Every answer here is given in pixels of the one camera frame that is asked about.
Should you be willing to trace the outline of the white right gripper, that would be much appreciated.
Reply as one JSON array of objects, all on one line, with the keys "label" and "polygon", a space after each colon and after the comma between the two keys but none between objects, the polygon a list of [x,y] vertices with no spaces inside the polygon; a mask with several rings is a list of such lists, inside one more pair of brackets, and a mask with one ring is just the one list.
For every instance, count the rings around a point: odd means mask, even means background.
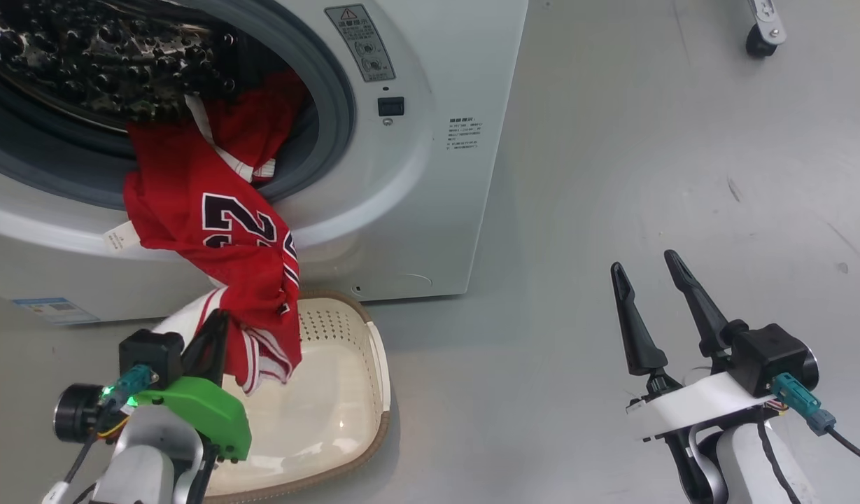
[{"label": "white right gripper", "polygon": [[[729,323],[724,314],[678,252],[665,250],[664,261],[675,287],[689,306],[700,335],[698,347],[702,357],[716,358],[724,354],[729,348],[721,336]],[[626,408],[629,436],[635,440],[656,438],[776,399],[771,393],[761,398],[750,395],[727,372],[682,386],[664,370],[668,358],[654,344],[635,306],[635,291],[620,262],[613,262],[611,278],[628,373],[648,375],[647,394]]]}]

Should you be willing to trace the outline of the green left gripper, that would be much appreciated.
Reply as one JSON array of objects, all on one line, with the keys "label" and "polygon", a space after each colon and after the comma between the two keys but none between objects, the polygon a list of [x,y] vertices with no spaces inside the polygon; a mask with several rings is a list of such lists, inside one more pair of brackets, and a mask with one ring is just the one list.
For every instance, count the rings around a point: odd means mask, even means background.
[{"label": "green left gripper", "polygon": [[230,313],[217,309],[197,329],[181,354],[183,376],[165,390],[148,389],[134,396],[136,410],[143,405],[170,409],[218,445],[218,455],[227,460],[248,458],[253,434],[240,399],[222,388]]}]

